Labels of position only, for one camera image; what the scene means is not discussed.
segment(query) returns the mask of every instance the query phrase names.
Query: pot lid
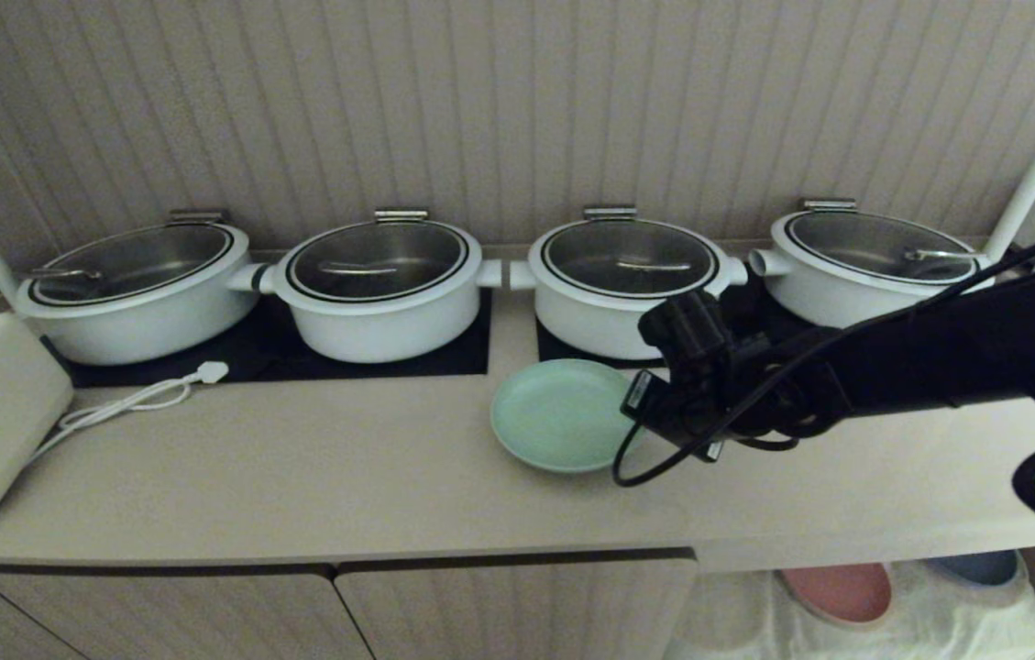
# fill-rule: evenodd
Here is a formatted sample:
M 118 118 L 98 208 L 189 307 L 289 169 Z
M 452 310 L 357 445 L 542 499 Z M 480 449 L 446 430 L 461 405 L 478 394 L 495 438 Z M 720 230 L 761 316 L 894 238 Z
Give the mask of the pot lid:
M 45 305 L 89 305 L 168 287 L 216 263 L 235 239 L 210 222 L 127 231 L 62 254 L 30 272 L 29 297 Z
M 605 296 L 658 298 L 706 283 L 717 256 L 701 239 L 658 221 L 601 220 L 564 227 L 543 244 L 556 276 Z
M 803 213 L 787 222 L 786 234 L 819 258 L 887 279 L 939 283 L 966 278 L 978 269 L 973 259 L 914 259 L 926 252 L 975 254 L 940 231 L 878 214 Z
M 308 297 L 374 302 L 435 287 L 468 260 L 468 243 L 433 221 L 372 221 L 330 231 L 300 247 L 288 280 Z

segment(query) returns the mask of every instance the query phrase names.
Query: white countertop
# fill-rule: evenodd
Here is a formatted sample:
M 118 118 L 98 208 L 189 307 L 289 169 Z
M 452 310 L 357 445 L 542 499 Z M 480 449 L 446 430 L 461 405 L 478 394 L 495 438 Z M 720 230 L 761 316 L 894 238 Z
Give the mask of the white countertop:
M 788 454 L 731 446 L 623 489 L 504 451 L 489 402 L 537 359 L 497 292 L 489 376 L 203 386 L 73 436 L 0 506 L 0 564 L 186 567 L 693 546 L 705 569 L 1035 544 L 1010 489 L 1029 399 L 851 419 Z M 85 390 L 78 404 L 132 389 Z M 662 440 L 631 460 L 659 458 Z

